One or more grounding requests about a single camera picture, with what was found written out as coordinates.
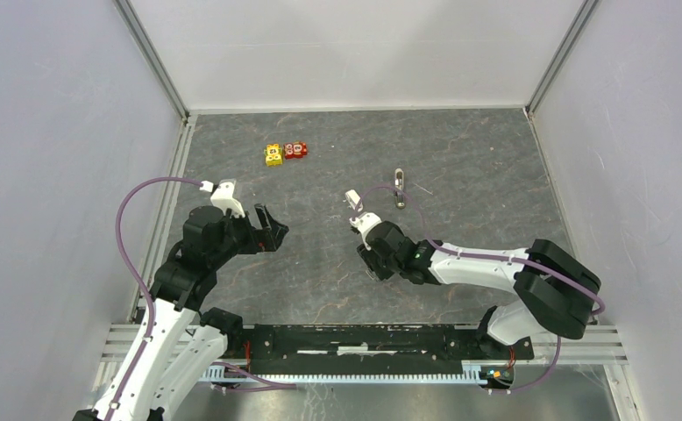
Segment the brown white stapler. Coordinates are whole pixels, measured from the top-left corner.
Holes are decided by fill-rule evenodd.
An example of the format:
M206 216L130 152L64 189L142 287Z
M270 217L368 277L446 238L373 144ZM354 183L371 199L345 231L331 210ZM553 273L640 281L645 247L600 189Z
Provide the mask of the brown white stapler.
M394 171L394 202L395 207L402 210L406 207L406 197L404 195L405 175L401 168Z

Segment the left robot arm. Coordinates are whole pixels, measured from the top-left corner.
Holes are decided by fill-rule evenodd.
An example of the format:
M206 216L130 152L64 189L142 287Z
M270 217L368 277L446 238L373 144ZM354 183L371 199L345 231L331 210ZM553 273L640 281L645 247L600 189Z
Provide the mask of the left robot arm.
M244 348L242 317L201 312L217 270L237 255L275 252L288 234L262 204L260 225L227 207L193 209L182 238L156 271L146 316L110 387L76 420L170 420L208 367Z

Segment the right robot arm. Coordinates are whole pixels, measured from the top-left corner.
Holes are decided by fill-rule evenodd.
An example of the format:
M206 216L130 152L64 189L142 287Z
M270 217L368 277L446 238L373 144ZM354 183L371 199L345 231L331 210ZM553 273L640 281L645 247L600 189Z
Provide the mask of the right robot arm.
M388 221L354 223L353 231L362 238L358 254L381 281L398 275L418 285L464 284L516 297L480 320L475 344L487 358L497 358L519 339L537 333L582 339L590 318L604 308L599 277L547 239L527 248L494 251L441 240L415 242Z

